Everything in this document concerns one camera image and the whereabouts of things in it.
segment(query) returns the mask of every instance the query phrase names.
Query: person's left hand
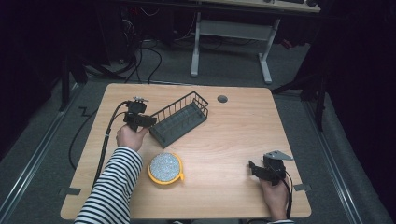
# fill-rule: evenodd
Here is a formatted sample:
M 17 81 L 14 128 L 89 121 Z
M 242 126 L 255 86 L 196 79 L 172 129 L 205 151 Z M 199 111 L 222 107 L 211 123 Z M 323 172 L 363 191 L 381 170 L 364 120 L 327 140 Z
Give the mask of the person's left hand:
M 139 132 L 135 132 L 125 124 L 117 131 L 117 145 L 118 147 L 128 147 L 137 152 L 142 147 L 143 137 L 148 132 L 149 128 L 142 128 Z

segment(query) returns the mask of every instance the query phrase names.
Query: striped shirt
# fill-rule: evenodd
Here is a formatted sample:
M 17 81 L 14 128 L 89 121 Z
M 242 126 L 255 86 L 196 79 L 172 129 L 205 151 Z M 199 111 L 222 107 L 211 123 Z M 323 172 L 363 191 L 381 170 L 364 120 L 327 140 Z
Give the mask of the striped shirt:
M 74 223 L 129 224 L 129 201 L 142 166 L 137 152 L 128 147 L 117 148 Z

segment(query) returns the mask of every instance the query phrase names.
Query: gripper camera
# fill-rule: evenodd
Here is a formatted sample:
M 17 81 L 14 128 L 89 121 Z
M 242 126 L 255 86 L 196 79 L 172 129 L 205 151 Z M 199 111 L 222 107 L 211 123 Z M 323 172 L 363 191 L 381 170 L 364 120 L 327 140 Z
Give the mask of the gripper camera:
M 260 179 L 271 181 L 275 186 L 286 177 L 286 167 L 283 160 L 292 161 L 293 158 L 278 150 L 265 153 L 263 156 L 264 167 L 256 166 L 252 161 L 248 162 L 251 173 Z

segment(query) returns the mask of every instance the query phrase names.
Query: equipment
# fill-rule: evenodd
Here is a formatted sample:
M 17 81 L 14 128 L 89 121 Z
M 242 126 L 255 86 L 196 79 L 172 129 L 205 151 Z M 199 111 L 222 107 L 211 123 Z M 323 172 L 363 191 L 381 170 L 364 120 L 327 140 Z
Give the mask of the equipment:
M 157 118 L 153 118 L 147 115 L 140 115 L 140 113 L 145 113 L 147 106 L 143 102 L 148 102 L 142 97 L 134 97 L 133 102 L 128 102 L 128 112 L 125 113 L 124 122 L 128 126 L 136 131 L 138 126 L 141 127 L 151 127 L 157 122 Z
M 283 165 L 283 160 L 292 161 L 293 158 L 275 150 L 264 154 L 264 168 L 256 166 L 252 161 L 248 163 L 253 175 L 260 179 L 271 181 L 272 185 L 275 186 L 279 183 L 279 180 L 283 180 L 286 177 L 286 168 Z

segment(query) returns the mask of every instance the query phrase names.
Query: round hole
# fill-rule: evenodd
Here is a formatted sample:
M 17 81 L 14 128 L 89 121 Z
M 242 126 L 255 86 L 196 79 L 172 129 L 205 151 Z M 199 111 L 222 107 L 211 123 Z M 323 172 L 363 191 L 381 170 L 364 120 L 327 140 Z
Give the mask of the round hole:
M 220 103 L 226 103 L 228 101 L 228 98 L 225 95 L 220 95 L 220 96 L 218 96 L 218 101 Z

